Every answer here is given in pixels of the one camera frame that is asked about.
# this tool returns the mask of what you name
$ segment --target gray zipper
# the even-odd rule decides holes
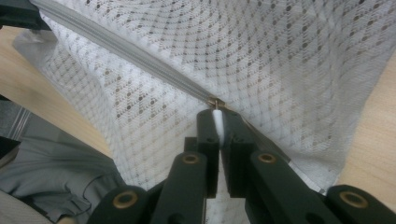
[[[144,71],[166,81],[189,95],[208,104],[213,102],[211,99],[216,98],[201,86],[184,77],[176,69],[148,54],[135,44],[113,34],[103,26],[79,15],[74,10],[51,0],[31,0],[31,2],[53,21],[60,23],[79,35],[85,36],[97,45],[110,50],[126,61],[135,64]]]

